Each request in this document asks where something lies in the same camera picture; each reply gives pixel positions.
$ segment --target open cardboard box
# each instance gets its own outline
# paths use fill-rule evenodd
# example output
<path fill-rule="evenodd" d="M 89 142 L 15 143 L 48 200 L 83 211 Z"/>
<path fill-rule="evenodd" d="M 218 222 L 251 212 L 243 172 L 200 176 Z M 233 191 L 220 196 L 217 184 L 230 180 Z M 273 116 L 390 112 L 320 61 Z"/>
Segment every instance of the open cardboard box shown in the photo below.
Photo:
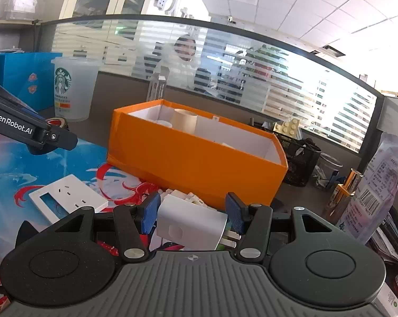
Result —
<path fill-rule="evenodd" d="M 174 109 L 198 115 L 194 135 L 153 122 L 171 122 Z M 274 135 L 165 100 L 114 110 L 107 161 L 217 209 L 225 209 L 228 192 L 246 204 L 270 205 L 288 168 Z"/>

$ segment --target black mesh basket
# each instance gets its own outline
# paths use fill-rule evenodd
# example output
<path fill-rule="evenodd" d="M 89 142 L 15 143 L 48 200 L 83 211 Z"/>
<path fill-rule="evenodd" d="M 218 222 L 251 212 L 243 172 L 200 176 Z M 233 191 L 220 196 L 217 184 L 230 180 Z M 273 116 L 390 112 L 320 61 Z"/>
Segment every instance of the black mesh basket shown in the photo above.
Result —
<path fill-rule="evenodd" d="M 319 159 L 321 149 L 311 140 L 296 140 L 274 131 L 271 132 L 280 141 L 288 161 L 288 170 L 283 182 L 298 187 L 306 186 Z"/>

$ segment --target glass partition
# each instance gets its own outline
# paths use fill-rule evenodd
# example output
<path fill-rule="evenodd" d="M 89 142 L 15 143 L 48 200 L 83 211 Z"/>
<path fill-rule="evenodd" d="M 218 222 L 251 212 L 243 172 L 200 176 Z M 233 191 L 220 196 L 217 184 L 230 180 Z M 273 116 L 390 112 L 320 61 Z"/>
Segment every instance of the glass partition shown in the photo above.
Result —
<path fill-rule="evenodd" d="M 145 80 L 167 66 L 170 86 L 274 119 L 298 118 L 304 129 L 355 152 L 375 127 L 371 118 L 383 98 L 380 93 L 289 44 L 185 18 L 114 15 L 89 20 L 89 27 L 86 20 L 46 23 L 44 31 L 54 27 L 50 49 L 63 56 L 101 59 L 104 71 Z"/>

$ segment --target plastic cup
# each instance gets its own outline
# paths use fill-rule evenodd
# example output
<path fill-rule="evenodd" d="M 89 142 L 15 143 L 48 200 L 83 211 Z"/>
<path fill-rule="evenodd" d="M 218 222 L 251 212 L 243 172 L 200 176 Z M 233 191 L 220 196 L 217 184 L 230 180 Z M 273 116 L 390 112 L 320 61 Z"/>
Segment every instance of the plastic cup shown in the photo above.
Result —
<path fill-rule="evenodd" d="M 55 116 L 70 122 L 86 120 L 102 62 L 97 59 L 57 57 L 51 63 L 55 65 Z"/>

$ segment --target blue box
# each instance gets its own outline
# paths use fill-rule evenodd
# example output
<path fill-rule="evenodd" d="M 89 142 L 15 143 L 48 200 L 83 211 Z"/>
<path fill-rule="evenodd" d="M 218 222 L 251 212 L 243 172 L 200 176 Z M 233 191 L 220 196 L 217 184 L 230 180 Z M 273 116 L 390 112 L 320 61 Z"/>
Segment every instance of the blue box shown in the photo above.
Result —
<path fill-rule="evenodd" d="M 54 106 L 54 65 L 61 53 L 0 54 L 0 85 L 35 111 Z"/>

